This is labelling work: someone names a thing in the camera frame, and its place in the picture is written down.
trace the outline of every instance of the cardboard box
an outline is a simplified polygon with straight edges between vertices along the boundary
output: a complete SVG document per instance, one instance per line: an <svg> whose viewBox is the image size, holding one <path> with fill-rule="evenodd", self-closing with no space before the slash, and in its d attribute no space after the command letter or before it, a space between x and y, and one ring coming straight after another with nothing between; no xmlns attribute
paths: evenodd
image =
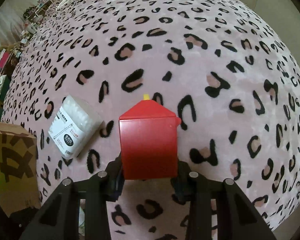
<svg viewBox="0 0 300 240"><path fill-rule="evenodd" d="M36 146L37 139L24 128L0 122L0 206L8 216L40 208Z"/></svg>

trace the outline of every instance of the leopard print rug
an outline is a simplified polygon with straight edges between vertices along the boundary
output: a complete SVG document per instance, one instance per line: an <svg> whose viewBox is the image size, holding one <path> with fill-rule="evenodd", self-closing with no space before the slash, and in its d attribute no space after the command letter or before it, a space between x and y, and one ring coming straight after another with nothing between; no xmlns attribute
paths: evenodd
<svg viewBox="0 0 300 240"><path fill-rule="evenodd" d="M48 137L68 95L104 119L81 154ZM238 0L73 0L55 4L23 53L3 122L38 138L44 202L66 177L120 152L118 118L150 94L174 111L178 155L209 179L233 178L271 229L300 203L300 68L273 29ZM113 239L184 239L188 203L168 179L127 181L108 203ZM212 217L213 238L217 219Z"/></svg>

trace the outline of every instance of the yellow tab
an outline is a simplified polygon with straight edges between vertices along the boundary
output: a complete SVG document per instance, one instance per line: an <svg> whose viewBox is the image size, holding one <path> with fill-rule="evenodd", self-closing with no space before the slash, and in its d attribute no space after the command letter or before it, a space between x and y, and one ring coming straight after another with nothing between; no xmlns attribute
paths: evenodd
<svg viewBox="0 0 300 240"><path fill-rule="evenodd" d="M143 94L143 100L150 100L150 97L148 94Z"/></svg>

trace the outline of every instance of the red plastic container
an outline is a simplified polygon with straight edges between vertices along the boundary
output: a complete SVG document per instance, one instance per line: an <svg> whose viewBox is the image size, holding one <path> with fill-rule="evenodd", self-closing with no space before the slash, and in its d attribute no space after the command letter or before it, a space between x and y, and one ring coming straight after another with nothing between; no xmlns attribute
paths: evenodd
<svg viewBox="0 0 300 240"><path fill-rule="evenodd" d="M119 118L125 179L156 179L178 174L176 114L143 100Z"/></svg>

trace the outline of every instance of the product label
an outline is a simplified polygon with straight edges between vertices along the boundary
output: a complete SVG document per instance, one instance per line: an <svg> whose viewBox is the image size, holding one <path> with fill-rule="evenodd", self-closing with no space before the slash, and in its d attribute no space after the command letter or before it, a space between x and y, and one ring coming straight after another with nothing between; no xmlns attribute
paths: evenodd
<svg viewBox="0 0 300 240"><path fill-rule="evenodd" d="M59 150L69 157L73 155L85 136L63 107L60 107L48 133Z"/></svg>

